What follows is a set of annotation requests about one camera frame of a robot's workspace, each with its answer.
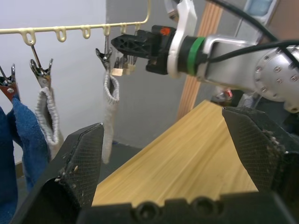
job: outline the white wall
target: white wall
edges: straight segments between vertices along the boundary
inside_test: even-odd
[[[106,22],[105,0],[3,0],[0,28],[68,26]],[[102,121],[102,82],[104,68],[95,55],[95,48],[103,50],[102,29],[91,31],[86,40],[80,30],[67,31],[67,39],[60,43],[54,32],[36,34],[36,51],[44,68],[52,66],[52,87],[60,115],[61,131],[68,134]],[[29,61],[33,57],[19,34],[0,35],[0,65],[10,76],[12,63],[22,103],[34,110],[40,89]],[[0,92],[0,106],[9,112],[11,103]],[[21,161],[21,149],[14,148],[15,162]]]

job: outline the orange light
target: orange light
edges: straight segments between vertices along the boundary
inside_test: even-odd
[[[163,27],[160,30],[160,34],[162,34],[163,36],[168,36],[170,34],[170,28],[169,27]]]

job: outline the drying rack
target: drying rack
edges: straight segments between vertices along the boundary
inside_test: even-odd
[[[36,27],[36,28],[13,28],[13,29],[0,29],[1,34],[21,34],[24,42],[28,46],[32,46],[36,43],[36,35],[35,33],[40,32],[51,32],[54,31],[56,33],[56,37],[58,41],[64,42],[66,40],[66,31],[67,30],[82,30],[83,37],[88,39],[90,37],[91,29],[95,28],[103,28],[103,32],[105,36],[110,34],[111,27],[120,27],[121,33],[125,33],[127,26],[134,26],[135,29],[138,30],[141,24],[145,24],[150,17],[150,9],[151,9],[151,0],[147,0],[147,16],[144,21],[141,22],[124,22],[124,23],[111,23],[111,24],[96,24],[96,25],[78,25],[78,26],[59,26],[59,27]]]

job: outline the white bracket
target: white bracket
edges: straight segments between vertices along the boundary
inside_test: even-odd
[[[197,16],[192,0],[182,0],[178,4],[178,27],[173,37],[167,61],[167,72],[172,78],[179,78],[178,54],[186,36],[193,36],[196,28]]]
[[[112,23],[112,24],[95,24],[95,25],[78,25],[78,26],[59,26],[59,27],[35,27],[35,28],[11,28],[11,29],[0,29],[1,34],[21,34],[24,42],[28,45],[34,45],[36,43],[36,35],[38,32],[51,32],[56,33],[58,41],[64,42],[66,40],[67,30],[81,30],[83,37],[88,39],[91,34],[91,29],[103,28],[104,35],[110,34],[111,27],[121,27],[121,32],[126,31],[127,26],[135,26],[135,29],[139,29],[141,24],[145,24],[150,17],[151,10],[151,0],[147,0],[148,9],[147,16],[144,21],[140,22],[122,22],[122,23]]]

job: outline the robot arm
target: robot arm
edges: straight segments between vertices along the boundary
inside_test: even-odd
[[[255,43],[223,35],[195,37],[197,17],[193,1],[183,0],[175,8],[176,4],[165,0],[169,16],[173,20],[179,18],[177,29],[153,26],[151,32],[139,30],[136,36],[122,35],[111,43],[125,55],[148,59],[147,71],[173,78],[186,73],[200,82],[257,92],[266,99],[284,102],[291,113],[299,112],[299,73],[281,50],[266,49],[211,63],[207,59]],[[297,46],[288,49],[299,58]]]

